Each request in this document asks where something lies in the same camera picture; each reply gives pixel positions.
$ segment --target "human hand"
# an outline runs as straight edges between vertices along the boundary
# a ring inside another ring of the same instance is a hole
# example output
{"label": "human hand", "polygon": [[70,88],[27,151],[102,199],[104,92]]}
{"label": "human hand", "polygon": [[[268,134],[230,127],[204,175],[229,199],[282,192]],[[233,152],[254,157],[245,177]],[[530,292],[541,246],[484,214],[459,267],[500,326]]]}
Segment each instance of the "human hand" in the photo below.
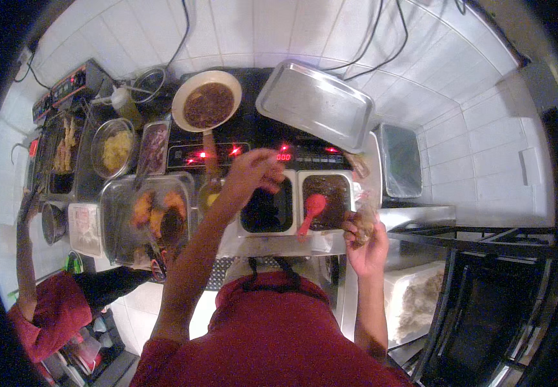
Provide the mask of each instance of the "human hand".
{"label": "human hand", "polygon": [[285,165],[276,160],[276,155],[270,149],[255,149],[239,156],[229,170],[219,198],[239,211],[256,188],[272,194],[279,192],[279,183],[285,179]]}
{"label": "human hand", "polygon": [[352,264],[359,279],[371,279],[376,276],[383,277],[390,243],[388,241],[387,229],[376,216],[374,218],[374,233],[369,238],[369,241],[359,248],[354,248],[355,234],[358,231],[358,228],[352,222],[355,214],[348,211],[345,221],[341,224],[341,228],[345,231],[343,237],[346,241],[346,252],[350,264]]}
{"label": "human hand", "polygon": [[23,198],[21,199],[21,206],[19,214],[17,215],[17,227],[27,226],[38,213],[39,195],[38,192],[32,193],[23,188]]}

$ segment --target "white frying pan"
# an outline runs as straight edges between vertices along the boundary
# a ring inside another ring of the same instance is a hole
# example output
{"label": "white frying pan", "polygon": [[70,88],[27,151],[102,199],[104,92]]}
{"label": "white frying pan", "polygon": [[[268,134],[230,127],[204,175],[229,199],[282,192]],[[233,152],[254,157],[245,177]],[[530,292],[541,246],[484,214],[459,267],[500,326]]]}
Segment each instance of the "white frying pan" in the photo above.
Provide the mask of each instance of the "white frying pan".
{"label": "white frying pan", "polygon": [[[191,126],[186,119],[184,119],[184,104],[187,101],[189,95],[193,90],[197,89],[199,86],[217,82],[224,84],[234,94],[234,107],[232,112],[229,113],[225,120],[221,121],[218,125],[212,126],[210,128],[196,128]],[[214,146],[214,138],[212,136],[212,129],[224,124],[238,109],[240,106],[240,101],[242,100],[242,86],[240,82],[230,73],[225,71],[205,71],[191,77],[188,81],[184,82],[180,89],[175,93],[174,101],[171,105],[171,115],[174,118],[175,123],[182,129],[199,133],[203,132],[203,148],[206,152],[206,158],[204,160],[206,165],[206,173],[208,174],[208,180],[218,177],[219,166],[216,157],[216,147]]]}

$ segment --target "person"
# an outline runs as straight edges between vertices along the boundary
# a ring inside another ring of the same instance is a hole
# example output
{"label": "person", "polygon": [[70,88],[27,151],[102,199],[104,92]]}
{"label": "person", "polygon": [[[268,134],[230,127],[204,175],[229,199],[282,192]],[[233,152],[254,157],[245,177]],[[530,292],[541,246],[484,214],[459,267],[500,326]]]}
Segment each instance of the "person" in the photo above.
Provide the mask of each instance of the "person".
{"label": "person", "polygon": [[159,317],[131,386],[411,385],[401,370],[377,361],[385,359],[388,347],[383,297],[388,238],[379,221],[375,235],[358,249],[352,248],[355,225],[349,217],[344,224],[359,285],[354,342],[342,335],[324,292],[289,268],[225,284],[208,333],[189,339],[191,316],[223,230],[256,188],[278,192],[282,171],[274,151],[240,156],[182,254],[168,255]]}
{"label": "person", "polygon": [[6,313],[29,360],[36,365],[92,322],[93,314],[152,276],[150,271],[120,266],[99,273],[61,272],[36,285],[29,224],[37,208],[37,195],[26,193],[16,232],[19,298]]}

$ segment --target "dark sauce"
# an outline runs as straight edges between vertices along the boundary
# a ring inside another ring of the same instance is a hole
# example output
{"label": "dark sauce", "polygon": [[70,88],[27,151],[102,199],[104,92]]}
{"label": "dark sauce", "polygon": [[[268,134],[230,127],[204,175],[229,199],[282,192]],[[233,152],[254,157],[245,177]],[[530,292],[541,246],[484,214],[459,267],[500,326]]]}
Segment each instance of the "dark sauce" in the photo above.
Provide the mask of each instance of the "dark sauce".
{"label": "dark sauce", "polygon": [[326,197],[324,211],[314,217],[309,227],[313,231],[338,230],[343,223],[345,212],[350,208],[349,183],[344,176],[318,174],[307,176],[302,182],[302,202],[313,194]]}
{"label": "dark sauce", "polygon": [[234,94],[224,84],[199,86],[184,103],[184,119],[196,128],[210,128],[225,120],[234,108]]}

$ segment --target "black cord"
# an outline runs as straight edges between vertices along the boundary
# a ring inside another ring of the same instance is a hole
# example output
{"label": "black cord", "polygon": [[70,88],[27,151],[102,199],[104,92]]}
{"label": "black cord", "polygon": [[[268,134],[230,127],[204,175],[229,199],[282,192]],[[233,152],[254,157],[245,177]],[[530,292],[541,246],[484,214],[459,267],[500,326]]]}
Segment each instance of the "black cord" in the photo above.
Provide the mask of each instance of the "black cord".
{"label": "black cord", "polygon": [[36,83],[38,83],[40,86],[43,86],[45,89],[47,89],[51,92],[50,87],[47,87],[47,86],[43,85],[40,81],[38,81],[38,78],[36,78],[36,73],[34,72],[34,69],[32,68],[32,66],[27,66],[27,68],[32,72],[32,75],[34,76],[34,79],[36,80]]}
{"label": "black cord", "polygon": [[466,0],[455,0],[455,5],[462,15],[466,14]]}
{"label": "black cord", "polygon": [[182,49],[182,46],[184,45],[184,41],[186,41],[187,37],[189,36],[189,30],[191,28],[191,23],[190,23],[190,20],[189,20],[189,11],[187,10],[187,4],[185,3],[185,0],[182,0],[182,8],[184,8],[184,17],[187,20],[187,28],[184,31],[184,35],[182,36],[182,40],[180,41],[180,44],[178,45],[178,48],[174,52],[174,56],[172,56],[171,59],[169,59],[169,62],[167,62],[167,66],[165,66],[165,68],[167,68],[167,69],[169,68],[169,65],[171,65],[171,63],[174,61],[175,57],[178,55],[178,53]]}
{"label": "black cord", "polygon": [[25,72],[25,75],[21,79],[13,79],[13,82],[16,82],[16,83],[23,82],[25,77],[27,77],[27,75],[29,74],[29,66],[32,65],[32,61],[34,60],[34,54],[35,54],[35,52],[33,52],[32,56],[29,57],[29,61],[27,62],[27,71]]}
{"label": "black cord", "polygon": [[351,77],[345,78],[344,79],[345,82],[351,81],[352,79],[360,77],[361,75],[369,74],[372,71],[376,71],[380,67],[384,66],[385,64],[387,64],[387,63],[391,62],[392,60],[394,60],[395,58],[397,58],[399,56],[399,54],[401,54],[401,52],[403,51],[403,49],[404,49],[404,47],[406,46],[406,43],[407,43],[408,32],[407,32],[406,18],[404,17],[403,11],[401,10],[401,6],[399,5],[399,0],[396,0],[396,1],[397,1],[397,8],[399,9],[399,16],[401,16],[401,23],[403,24],[403,30],[406,34],[406,38],[403,40],[403,43],[402,43],[401,47],[399,47],[399,50],[397,51],[397,54],[395,54],[392,57],[388,58],[387,60],[383,61],[379,65],[375,66],[373,69],[369,69],[367,71],[363,71],[362,73],[358,73],[356,75],[352,75]]}
{"label": "black cord", "polygon": [[365,45],[363,51],[361,52],[361,54],[358,56],[358,58],[354,59],[352,62],[350,63],[346,63],[343,64],[341,66],[336,66],[336,67],[330,67],[328,69],[320,69],[321,71],[332,71],[332,70],[338,70],[347,66],[351,66],[354,63],[360,61],[360,58],[362,58],[363,56],[365,56],[365,53],[367,52],[367,49],[369,49],[369,45],[371,44],[371,42],[374,39],[374,36],[376,35],[376,28],[378,28],[378,23],[380,21],[380,16],[382,16],[382,4],[384,3],[384,0],[380,0],[380,7],[378,8],[378,15],[376,17],[376,22],[374,23],[374,29],[373,31],[371,31],[371,35],[369,35],[369,39],[367,41],[367,44]]}

